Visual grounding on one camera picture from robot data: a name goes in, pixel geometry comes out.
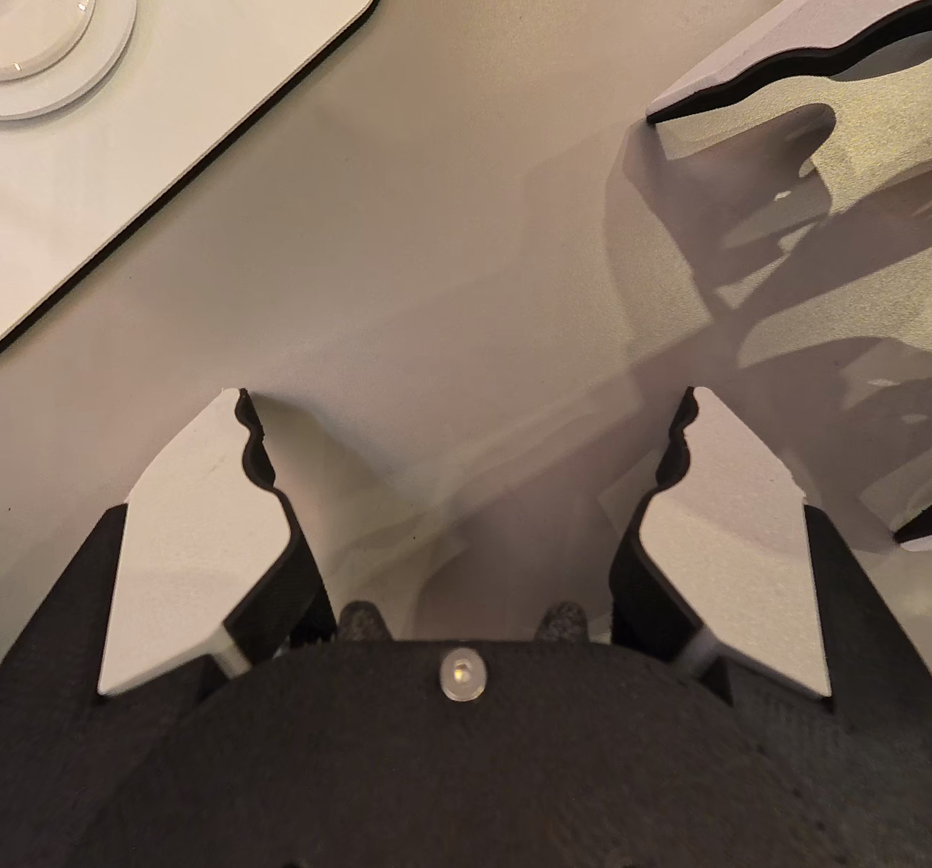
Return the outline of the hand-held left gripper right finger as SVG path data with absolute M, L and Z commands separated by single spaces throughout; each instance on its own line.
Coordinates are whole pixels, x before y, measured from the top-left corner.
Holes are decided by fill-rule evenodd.
M 688 387 L 610 571 L 611 643 L 696 678 L 724 661 L 832 695 L 789 469 L 709 388 Z

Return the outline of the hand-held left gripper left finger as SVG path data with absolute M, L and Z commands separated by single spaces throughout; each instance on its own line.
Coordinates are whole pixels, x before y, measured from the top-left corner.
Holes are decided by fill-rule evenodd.
M 264 445 L 228 388 L 146 467 L 126 515 L 98 677 L 125 694 L 195 660 L 231 680 L 335 636 L 318 564 Z

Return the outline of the white placemat with black edge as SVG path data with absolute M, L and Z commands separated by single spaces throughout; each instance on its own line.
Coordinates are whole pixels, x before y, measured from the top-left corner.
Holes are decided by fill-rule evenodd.
M 2 121 L 2 349 L 376 2 L 137 0 L 99 83 Z

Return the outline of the round white coaster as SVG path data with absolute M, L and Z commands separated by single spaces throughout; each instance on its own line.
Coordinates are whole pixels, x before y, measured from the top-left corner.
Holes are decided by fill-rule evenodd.
M 27 78 L 1 81 L 2 121 L 48 115 L 85 95 L 122 55 L 136 13 L 137 0 L 95 0 L 87 30 L 65 57 Z

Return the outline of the clear drinking glass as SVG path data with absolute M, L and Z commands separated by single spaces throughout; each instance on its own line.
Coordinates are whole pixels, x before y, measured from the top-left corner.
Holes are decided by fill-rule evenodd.
M 65 57 L 87 30 L 95 0 L 1 0 L 1 81 L 24 79 Z

